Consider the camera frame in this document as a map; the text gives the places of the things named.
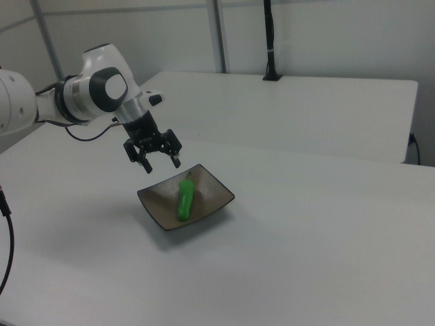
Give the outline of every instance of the green plastic toy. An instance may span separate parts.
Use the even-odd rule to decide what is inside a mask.
[[[189,179],[188,176],[178,183],[179,189],[179,203],[178,203],[178,219],[180,221],[187,221],[190,216],[190,207],[192,206],[193,194],[195,193],[195,184]]]

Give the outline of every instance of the black cable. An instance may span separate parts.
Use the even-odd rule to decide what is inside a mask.
[[[35,95],[40,95],[40,94],[42,94],[42,93],[45,93],[45,92],[47,92],[47,91],[53,89],[55,86],[56,86],[56,83],[51,84],[51,85],[45,87],[43,90],[40,90],[39,92],[36,92]]]
[[[9,259],[7,260],[7,266],[5,275],[3,276],[3,280],[0,285],[0,295],[3,292],[3,289],[6,286],[7,279],[9,278],[9,274],[12,268],[12,260],[14,259],[14,248],[15,248],[15,239],[14,239],[14,226],[12,225],[11,220],[11,210],[6,202],[5,194],[0,186],[0,209],[4,217],[7,219],[7,226],[9,227],[9,239],[10,239],[10,247],[9,247]]]
[[[417,139],[415,138],[415,134],[409,134],[408,146],[411,145],[412,143],[415,143],[415,148],[417,149],[417,162],[418,162],[418,165],[421,165],[420,148],[419,148],[419,144],[417,142]]]
[[[419,144],[418,144],[417,140],[415,140],[415,148],[417,148],[417,160],[418,160],[418,163],[419,163],[419,165],[421,165],[420,164],[420,148],[419,148]]]
[[[102,132],[100,132],[97,136],[95,136],[95,137],[92,137],[92,138],[88,138],[88,139],[83,139],[83,138],[79,138],[79,137],[77,137],[77,136],[74,136],[72,133],[71,133],[71,131],[69,131],[69,129],[68,129],[68,127],[65,127],[65,130],[68,132],[68,134],[71,136],[71,137],[73,137],[76,141],[94,141],[95,139],[98,139],[98,138],[100,138],[101,136],[103,136],[110,128],[112,128],[112,127],[116,127],[116,126],[119,126],[120,124],[119,123],[116,123],[116,124],[111,124],[111,125],[109,125],[108,127],[106,127],[106,129],[104,129]]]

